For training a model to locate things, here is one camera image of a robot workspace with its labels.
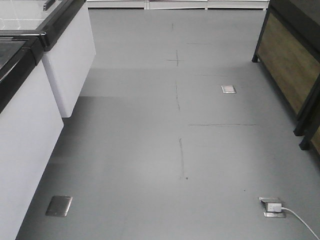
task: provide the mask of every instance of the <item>glass lid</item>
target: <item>glass lid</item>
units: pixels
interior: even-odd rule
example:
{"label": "glass lid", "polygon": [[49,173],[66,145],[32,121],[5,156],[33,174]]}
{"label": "glass lid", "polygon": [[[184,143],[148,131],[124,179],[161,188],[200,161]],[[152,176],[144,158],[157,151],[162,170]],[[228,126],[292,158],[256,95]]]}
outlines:
{"label": "glass lid", "polygon": [[0,41],[0,70],[24,44],[25,41]]}
{"label": "glass lid", "polygon": [[0,30],[35,30],[63,0],[0,0]]}

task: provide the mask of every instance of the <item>metal floor plate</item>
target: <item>metal floor plate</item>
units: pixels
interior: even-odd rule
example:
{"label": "metal floor plate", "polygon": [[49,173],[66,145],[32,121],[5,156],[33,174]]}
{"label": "metal floor plate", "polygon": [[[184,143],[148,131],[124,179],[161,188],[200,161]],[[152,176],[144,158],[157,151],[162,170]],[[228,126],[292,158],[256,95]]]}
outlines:
{"label": "metal floor plate", "polygon": [[53,196],[45,215],[51,217],[66,217],[72,202],[72,196]]}
{"label": "metal floor plate", "polygon": [[266,218],[281,218],[281,219],[284,219],[284,218],[287,217],[285,212],[266,212],[266,211],[264,211],[263,215]]}
{"label": "metal floor plate", "polygon": [[222,88],[222,92],[224,94],[236,94],[237,93],[235,86],[233,86],[233,85],[222,85],[221,88]]}

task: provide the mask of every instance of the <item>power plug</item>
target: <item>power plug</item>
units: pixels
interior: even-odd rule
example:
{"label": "power plug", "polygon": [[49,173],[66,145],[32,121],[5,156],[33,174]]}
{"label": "power plug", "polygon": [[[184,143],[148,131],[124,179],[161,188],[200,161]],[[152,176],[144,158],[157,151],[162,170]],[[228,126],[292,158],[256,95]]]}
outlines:
{"label": "power plug", "polygon": [[283,211],[283,202],[277,197],[259,197],[263,214],[266,218],[285,218],[286,213]]}
{"label": "power plug", "polygon": [[268,213],[281,213],[282,212],[282,203],[281,202],[266,202],[265,210]]}

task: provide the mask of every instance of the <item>white power cord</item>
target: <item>white power cord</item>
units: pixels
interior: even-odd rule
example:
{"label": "white power cord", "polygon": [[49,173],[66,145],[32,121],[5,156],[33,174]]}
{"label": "white power cord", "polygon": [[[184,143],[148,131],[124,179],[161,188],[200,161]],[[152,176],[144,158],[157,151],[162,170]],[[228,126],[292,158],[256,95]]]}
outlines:
{"label": "white power cord", "polygon": [[291,209],[286,208],[286,207],[281,207],[281,209],[282,209],[282,210],[286,210],[286,211],[292,213],[293,215],[295,215],[296,218],[299,219],[299,220],[310,230],[310,232],[315,236],[315,238],[316,238],[317,240],[320,240],[319,237],[315,234],[315,232],[312,231],[311,227],[309,227],[308,224],[306,224],[306,222],[303,221],[303,220],[301,219],[301,217],[298,216],[298,214],[296,214],[294,211],[292,211]]}

